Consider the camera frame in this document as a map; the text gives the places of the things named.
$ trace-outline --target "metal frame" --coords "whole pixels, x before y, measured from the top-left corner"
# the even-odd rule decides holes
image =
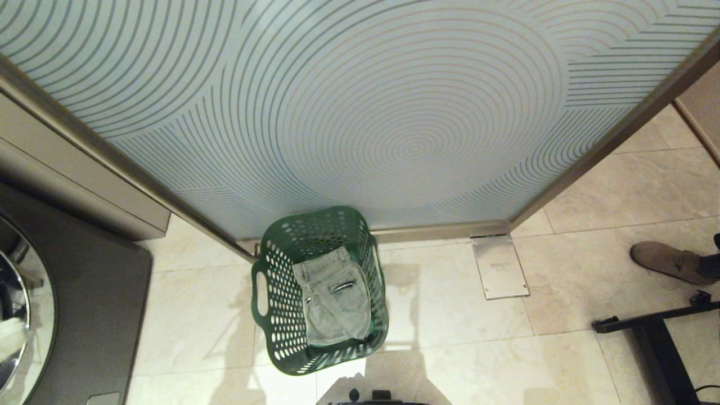
[[[680,116],[688,124],[688,127],[690,127],[690,129],[695,133],[695,136],[698,137],[700,143],[705,146],[705,149],[713,158],[715,164],[718,165],[718,168],[720,168],[720,145],[715,145],[713,141],[711,141],[710,135],[705,132],[703,126],[698,123],[693,116],[693,113],[685,106],[682,99],[676,99],[673,104],[675,105],[675,108],[678,109]]]
[[[593,323],[597,333],[630,329],[639,345],[661,405],[720,405],[700,402],[683,359],[665,325],[665,319],[720,308],[720,301],[656,312],[621,321],[617,316]]]
[[[592,169],[627,138],[645,125],[663,107],[684,92],[694,81],[720,61],[720,28],[698,48],[688,60],[668,76],[623,122],[616,125],[608,135],[570,167],[557,181],[552,183],[534,201],[524,207],[509,221],[488,221],[479,223],[449,224],[420,228],[397,228],[373,230],[381,243],[387,241],[414,241],[430,238],[459,238],[488,236],[508,233],[524,222],[530,215],[542,208],[551,199],[568,188],[575,180]],[[137,164],[114,150],[92,129],[76,119],[67,109],[59,105],[30,78],[22,73],[4,56],[0,55],[0,92],[13,99],[36,118],[43,121],[56,133],[121,177],[132,186],[144,192],[173,213],[183,218],[214,240],[223,244],[244,259],[256,261],[250,249],[238,244],[221,227],[175,197],[162,184],[154,180]]]

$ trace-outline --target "denim jeans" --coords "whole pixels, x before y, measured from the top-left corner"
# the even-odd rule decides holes
[[[307,343],[327,346],[370,333],[370,294],[345,247],[292,266],[302,288]]]

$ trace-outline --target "tile floor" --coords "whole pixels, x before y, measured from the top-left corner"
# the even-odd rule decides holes
[[[142,243],[155,265],[128,404],[327,404],[353,387],[433,405],[652,404],[629,337],[590,322],[684,306],[695,288],[628,249],[714,252],[718,215],[720,172],[668,107],[512,233],[531,296],[486,301],[466,239],[380,246],[386,345],[303,377],[265,353],[250,265],[173,217],[165,239]],[[720,383],[717,312],[668,327],[695,385]]]

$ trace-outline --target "plastic laundry basket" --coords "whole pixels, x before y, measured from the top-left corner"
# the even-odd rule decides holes
[[[292,265],[340,246],[359,263],[370,292],[371,332],[366,341],[346,340],[326,347],[307,345],[302,290]],[[385,281],[377,261],[377,243],[367,222],[350,207],[333,207],[286,217],[273,223],[263,236],[261,257],[253,266],[253,317],[265,332],[268,355],[283,373],[305,375],[331,365],[366,357],[387,336]],[[258,312],[258,273],[268,285],[268,311]]]

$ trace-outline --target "brown shoe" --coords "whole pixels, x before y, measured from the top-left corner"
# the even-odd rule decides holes
[[[693,252],[674,249],[660,242],[640,242],[630,249],[630,257],[646,269],[693,284],[710,285],[717,281],[698,274],[700,256]]]

